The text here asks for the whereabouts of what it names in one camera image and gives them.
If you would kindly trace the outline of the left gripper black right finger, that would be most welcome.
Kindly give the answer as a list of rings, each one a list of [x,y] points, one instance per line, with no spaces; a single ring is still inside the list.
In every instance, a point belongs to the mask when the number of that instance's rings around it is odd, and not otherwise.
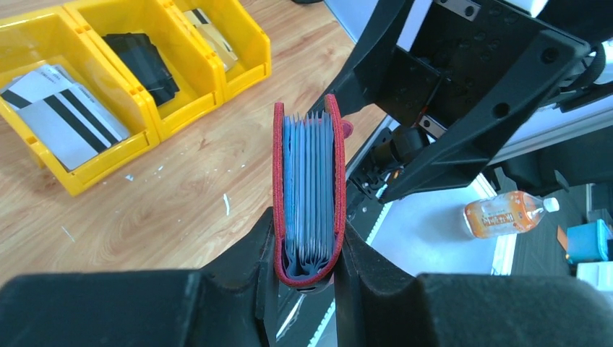
[[[412,276],[346,226],[335,267],[340,346],[610,346],[612,307],[572,277]]]

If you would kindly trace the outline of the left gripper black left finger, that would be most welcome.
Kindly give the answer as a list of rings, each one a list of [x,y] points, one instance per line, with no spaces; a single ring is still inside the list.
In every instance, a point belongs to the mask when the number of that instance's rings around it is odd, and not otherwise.
[[[273,212],[200,269],[20,275],[3,346],[274,346]]]

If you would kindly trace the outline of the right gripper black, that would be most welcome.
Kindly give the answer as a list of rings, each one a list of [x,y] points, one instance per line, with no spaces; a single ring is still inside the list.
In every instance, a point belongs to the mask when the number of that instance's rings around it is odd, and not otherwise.
[[[602,60],[585,60],[612,37],[610,1],[548,1],[538,14],[511,1],[432,1],[406,50],[412,6],[378,1],[309,109],[333,95],[341,116],[374,103],[401,125],[378,152],[400,172],[381,203],[468,186],[536,109],[594,83]]]

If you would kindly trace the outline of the red card holder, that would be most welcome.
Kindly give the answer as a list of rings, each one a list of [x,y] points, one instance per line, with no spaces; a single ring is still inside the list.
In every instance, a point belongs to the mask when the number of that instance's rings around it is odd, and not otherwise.
[[[315,294],[332,280],[346,223],[345,135],[337,100],[305,116],[273,117],[274,266],[279,280]]]

